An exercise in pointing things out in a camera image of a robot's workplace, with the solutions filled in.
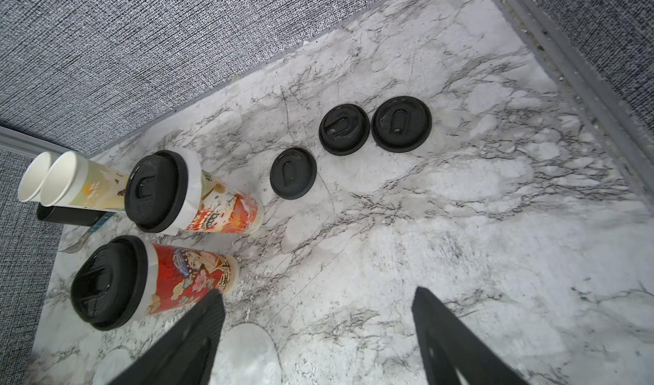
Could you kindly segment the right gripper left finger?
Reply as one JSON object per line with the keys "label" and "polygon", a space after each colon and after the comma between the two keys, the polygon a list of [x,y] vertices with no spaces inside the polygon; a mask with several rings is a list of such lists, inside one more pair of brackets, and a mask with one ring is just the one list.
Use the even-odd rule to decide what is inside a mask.
{"label": "right gripper left finger", "polygon": [[209,291],[112,383],[209,383],[225,318],[222,294]]}

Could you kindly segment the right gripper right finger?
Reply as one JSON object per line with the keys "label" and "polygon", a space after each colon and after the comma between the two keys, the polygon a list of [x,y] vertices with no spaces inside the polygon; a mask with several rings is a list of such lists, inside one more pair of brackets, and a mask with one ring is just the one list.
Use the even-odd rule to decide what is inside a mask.
{"label": "right gripper right finger", "polygon": [[429,384],[524,384],[434,294],[417,287],[411,307]]}

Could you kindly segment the red paper cup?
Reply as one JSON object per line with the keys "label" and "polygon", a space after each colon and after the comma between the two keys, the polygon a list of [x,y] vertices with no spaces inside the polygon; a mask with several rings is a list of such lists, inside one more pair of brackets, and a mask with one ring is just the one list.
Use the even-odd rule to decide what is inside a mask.
{"label": "red paper cup", "polygon": [[193,305],[209,291],[228,294],[239,265],[231,255],[145,242],[146,283],[131,320]]}

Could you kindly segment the black lid front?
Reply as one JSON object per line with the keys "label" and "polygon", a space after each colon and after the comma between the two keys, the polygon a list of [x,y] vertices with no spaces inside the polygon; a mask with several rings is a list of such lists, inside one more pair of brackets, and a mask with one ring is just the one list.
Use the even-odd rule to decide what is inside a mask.
{"label": "black lid front", "polygon": [[142,158],[129,175],[126,214],[145,233],[162,233],[182,211],[189,170],[179,153],[162,150]]}
{"label": "black lid front", "polygon": [[127,324],[144,296],[148,276],[145,243],[124,235],[102,245],[83,264],[71,286],[73,309],[97,330]]}

